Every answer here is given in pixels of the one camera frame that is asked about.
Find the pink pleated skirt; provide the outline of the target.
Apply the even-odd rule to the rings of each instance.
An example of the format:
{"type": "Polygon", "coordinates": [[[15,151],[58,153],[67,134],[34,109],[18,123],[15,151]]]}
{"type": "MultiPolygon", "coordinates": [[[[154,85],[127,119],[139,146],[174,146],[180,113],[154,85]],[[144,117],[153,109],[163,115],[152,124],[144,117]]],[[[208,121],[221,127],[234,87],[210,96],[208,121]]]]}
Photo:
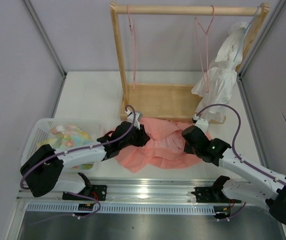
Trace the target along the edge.
{"type": "Polygon", "coordinates": [[[147,165],[167,170],[185,169],[202,162],[196,155],[184,151],[185,140],[181,133],[192,126],[191,123],[143,117],[140,124],[144,125],[150,140],[143,147],[130,145],[122,149],[115,156],[122,167],[136,173],[147,165]]]}

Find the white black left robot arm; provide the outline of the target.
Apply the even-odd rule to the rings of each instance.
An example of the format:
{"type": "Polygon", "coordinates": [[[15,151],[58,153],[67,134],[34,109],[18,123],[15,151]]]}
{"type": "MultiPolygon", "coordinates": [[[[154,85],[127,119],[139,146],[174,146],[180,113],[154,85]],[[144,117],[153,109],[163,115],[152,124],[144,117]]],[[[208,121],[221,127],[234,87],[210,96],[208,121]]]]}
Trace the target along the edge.
{"type": "Polygon", "coordinates": [[[91,187],[85,176],[80,174],[80,183],[69,184],[63,181],[63,172],[79,165],[109,160],[126,147],[143,147],[149,140],[144,125],[136,127],[123,121],[114,130],[84,146],[58,150],[45,144],[20,168],[20,187],[38,198],[60,186],[62,192],[72,192],[78,199],[86,200],[91,195],[91,187]]]}

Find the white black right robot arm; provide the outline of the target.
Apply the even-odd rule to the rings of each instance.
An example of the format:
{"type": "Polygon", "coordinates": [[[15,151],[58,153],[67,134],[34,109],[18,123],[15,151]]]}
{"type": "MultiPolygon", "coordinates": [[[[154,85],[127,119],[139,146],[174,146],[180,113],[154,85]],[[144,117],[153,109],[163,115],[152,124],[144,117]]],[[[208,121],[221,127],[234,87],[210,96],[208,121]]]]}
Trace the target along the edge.
{"type": "Polygon", "coordinates": [[[197,126],[186,128],[181,135],[198,158],[245,180],[238,182],[223,176],[222,184],[211,189],[215,201],[228,198],[255,205],[286,225],[286,175],[241,158],[230,144],[217,138],[209,140],[197,126]]]}

